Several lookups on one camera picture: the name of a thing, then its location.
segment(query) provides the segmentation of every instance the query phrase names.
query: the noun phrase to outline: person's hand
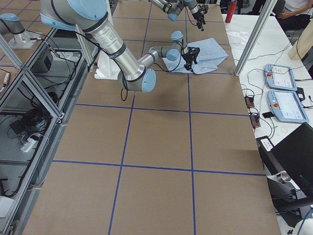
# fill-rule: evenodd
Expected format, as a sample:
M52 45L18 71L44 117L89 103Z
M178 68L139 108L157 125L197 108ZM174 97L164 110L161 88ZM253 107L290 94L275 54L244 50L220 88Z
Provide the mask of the person's hand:
M291 16L292 16L291 12L283 11L283 13L280 13L277 18L284 20L284 19L287 19Z

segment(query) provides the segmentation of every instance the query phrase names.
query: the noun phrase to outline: light blue joint cap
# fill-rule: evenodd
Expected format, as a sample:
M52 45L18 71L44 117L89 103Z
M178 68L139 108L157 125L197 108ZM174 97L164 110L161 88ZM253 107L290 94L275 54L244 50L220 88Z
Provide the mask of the light blue joint cap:
M166 58L170 61L176 61L177 58L179 58L179 56L180 56L180 52L176 49L170 49L166 53Z
M92 21L103 18L108 9L105 0L67 0L67 2L79 15Z
M175 21L177 20L178 15L175 15L173 13L170 13L167 15L167 17L171 20L171 21Z
M143 76L141 89L142 92L150 92L154 89L157 82L157 75L153 69L148 69Z
M183 37L184 37L184 35L183 35L180 31L175 31L175 32L172 33L172 35L171 35L171 39L172 39L173 41L179 40L179 39L181 39L181 38L183 38Z
M0 15L0 19L4 21L19 21L19 18L13 13L4 13Z
M52 19L48 16L43 15L42 13L40 13L41 16L41 21L45 24L48 25L52 28L58 28L58 29L63 29L63 30L67 30L67 31L75 31L76 28L75 26L60 22L60 21L56 21L55 19Z

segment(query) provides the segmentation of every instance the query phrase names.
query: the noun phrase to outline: touchscreen display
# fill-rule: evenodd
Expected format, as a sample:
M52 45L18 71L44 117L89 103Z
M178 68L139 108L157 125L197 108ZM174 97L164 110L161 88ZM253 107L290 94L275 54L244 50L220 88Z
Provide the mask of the touchscreen display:
M293 93L274 92L284 118L304 119Z

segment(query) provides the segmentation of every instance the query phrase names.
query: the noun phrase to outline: metal shelf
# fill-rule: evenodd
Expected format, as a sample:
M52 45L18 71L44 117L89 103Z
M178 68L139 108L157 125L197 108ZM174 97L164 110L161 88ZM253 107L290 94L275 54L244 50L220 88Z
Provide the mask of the metal shelf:
M15 58L17 56L7 45L4 45L3 41L0 44L0 48L6 47L4 51L10 54L10 58L15 59L13 63L20 69L9 88L0 96L0 123L5 118L12 116L0 125L0 179L8 179L3 181L5 190L8 189L8 194L19 188L12 197L14 202L8 215L0 218L0 235L9 233L10 226L13 224L17 234L22 233L39 194L36 189L29 190L29 185L30 183L41 183L45 178L65 130L65 126L62 123L59 124L60 117L64 116L64 123L68 121L88 74L88 64L77 39L53 38L55 33L55 29L49 32L48 37L45 38L46 42L38 45L25 64L19 63L19 59ZM62 54L60 57L74 61L76 68L72 62L66 62L53 55L50 70L37 72L34 75L31 68L41 53L46 50L47 44L56 51L65 51L58 52ZM59 99L56 103L48 95L48 92L57 94ZM47 110L51 120L47 129L41 133L45 137L37 141L27 153L23 153L20 147L26 139L22 135L15 134L10 128L10 124L22 118L29 110L34 109L30 101L32 99Z

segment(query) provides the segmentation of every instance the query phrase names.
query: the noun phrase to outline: connector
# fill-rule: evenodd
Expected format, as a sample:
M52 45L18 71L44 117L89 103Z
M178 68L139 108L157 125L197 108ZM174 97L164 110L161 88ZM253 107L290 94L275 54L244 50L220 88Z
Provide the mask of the connector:
M261 127L260 122L259 122L259 120L260 120L259 115L250 114L249 118L250 118L251 125L252 125L253 129Z
M27 139L27 142L20 148L20 150L24 153L27 153L34 146L35 143L36 141L33 138L29 137Z

